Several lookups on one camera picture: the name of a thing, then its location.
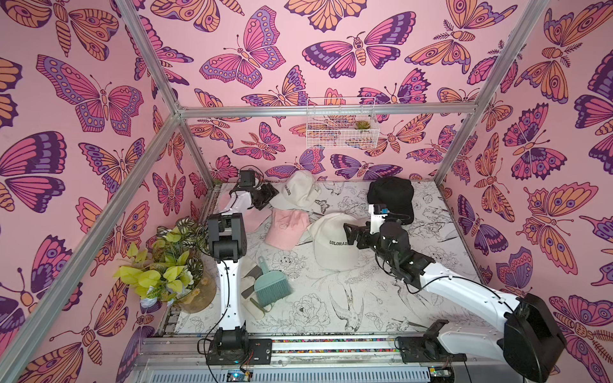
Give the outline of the cream Colorado cap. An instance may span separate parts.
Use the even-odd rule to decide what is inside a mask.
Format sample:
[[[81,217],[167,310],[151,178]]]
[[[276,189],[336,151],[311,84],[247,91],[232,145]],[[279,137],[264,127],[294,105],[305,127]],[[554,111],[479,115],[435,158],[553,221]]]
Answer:
[[[314,256],[321,268],[330,271],[350,271],[359,264],[360,253],[347,242],[344,224],[356,225],[356,218],[341,212],[324,215],[312,223],[309,234],[313,240]]]

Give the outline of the black cap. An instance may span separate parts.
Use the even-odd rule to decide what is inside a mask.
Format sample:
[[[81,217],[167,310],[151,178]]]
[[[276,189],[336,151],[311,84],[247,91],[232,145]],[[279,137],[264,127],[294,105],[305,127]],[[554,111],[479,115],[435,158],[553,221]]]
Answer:
[[[381,177],[370,183],[368,204],[384,204],[390,215],[403,225],[412,224],[414,188],[410,180],[395,176]]]

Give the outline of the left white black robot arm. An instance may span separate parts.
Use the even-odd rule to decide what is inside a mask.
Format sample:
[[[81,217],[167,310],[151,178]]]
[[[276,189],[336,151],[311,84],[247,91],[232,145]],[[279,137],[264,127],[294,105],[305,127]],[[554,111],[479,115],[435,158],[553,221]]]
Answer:
[[[244,212],[254,207],[252,198],[261,191],[260,180],[254,169],[240,170],[228,203],[207,218],[209,256],[220,276],[221,316],[205,355],[216,364],[236,363],[249,352],[241,295],[241,262],[247,255]]]

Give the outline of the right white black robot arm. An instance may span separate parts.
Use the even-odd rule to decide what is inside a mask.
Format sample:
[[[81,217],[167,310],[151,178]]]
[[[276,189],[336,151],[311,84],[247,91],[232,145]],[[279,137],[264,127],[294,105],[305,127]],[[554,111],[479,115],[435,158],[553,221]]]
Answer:
[[[493,290],[415,251],[400,223],[343,226],[348,244],[369,248],[390,266],[395,279],[442,296],[477,315],[493,332],[452,329],[445,324],[436,341],[449,354],[472,354],[505,362],[528,381],[546,382],[567,342],[552,311],[536,295],[519,297]]]

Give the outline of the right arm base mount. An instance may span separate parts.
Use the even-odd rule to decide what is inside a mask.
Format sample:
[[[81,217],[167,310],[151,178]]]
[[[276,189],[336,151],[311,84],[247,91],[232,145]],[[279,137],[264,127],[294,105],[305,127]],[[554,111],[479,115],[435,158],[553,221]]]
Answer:
[[[394,346],[399,351],[404,363],[450,363],[466,362],[465,354],[452,354],[435,338],[397,337]]]

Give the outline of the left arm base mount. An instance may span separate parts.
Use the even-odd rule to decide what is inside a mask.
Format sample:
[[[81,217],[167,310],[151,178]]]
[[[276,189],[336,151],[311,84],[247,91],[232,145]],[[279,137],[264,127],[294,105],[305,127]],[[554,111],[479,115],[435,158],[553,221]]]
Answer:
[[[249,339],[247,345],[214,342],[206,354],[209,365],[270,365],[271,338]]]

